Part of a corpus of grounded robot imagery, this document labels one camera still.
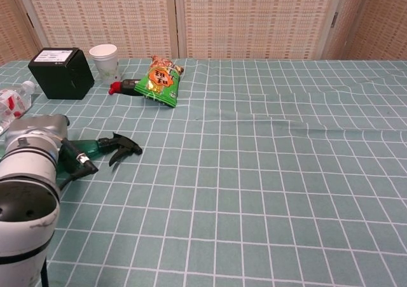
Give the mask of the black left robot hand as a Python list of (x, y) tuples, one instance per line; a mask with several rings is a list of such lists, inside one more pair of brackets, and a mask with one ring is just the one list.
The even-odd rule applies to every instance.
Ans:
[(57, 165), (57, 174), (73, 173), (80, 167), (80, 163), (76, 160), (76, 154), (65, 145), (62, 145), (59, 150), (59, 161)]

